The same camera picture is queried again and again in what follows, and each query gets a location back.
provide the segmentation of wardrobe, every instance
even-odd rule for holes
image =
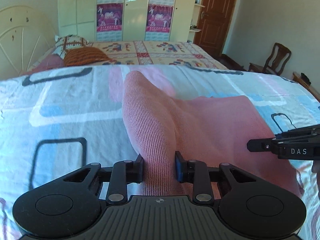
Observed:
[[[89,41],[187,41],[196,0],[58,0],[59,34]]]

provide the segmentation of bedspread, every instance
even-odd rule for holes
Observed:
[[[227,69],[193,43],[170,41],[95,42],[111,60],[98,65],[178,65]]]
[[[2,81],[1,240],[20,236],[12,206],[24,192],[87,163],[107,167],[136,158],[122,119],[124,79],[133,70],[177,99],[246,96],[273,133],[320,123],[320,103],[301,85],[274,75],[181,64],[115,65],[60,68]],[[290,163],[307,207],[299,235],[303,240],[316,240],[320,202],[312,162]],[[136,184],[128,185],[129,195],[136,192]]]

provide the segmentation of headboard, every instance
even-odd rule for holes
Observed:
[[[55,44],[48,18],[28,6],[0,10],[0,80],[30,69]]]

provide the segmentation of pink knitted cloth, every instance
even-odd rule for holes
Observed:
[[[288,160],[247,150],[249,139],[274,134],[245,96],[178,100],[132,71],[124,82],[122,109],[132,146],[145,161],[141,195],[191,195],[191,184],[176,181],[178,150],[186,160],[210,167],[231,163],[300,196],[296,171]],[[220,198],[216,183],[212,189]]]

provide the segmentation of wooden door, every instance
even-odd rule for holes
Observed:
[[[203,0],[205,6],[200,12],[195,44],[210,56],[220,57],[227,38],[236,0]]]

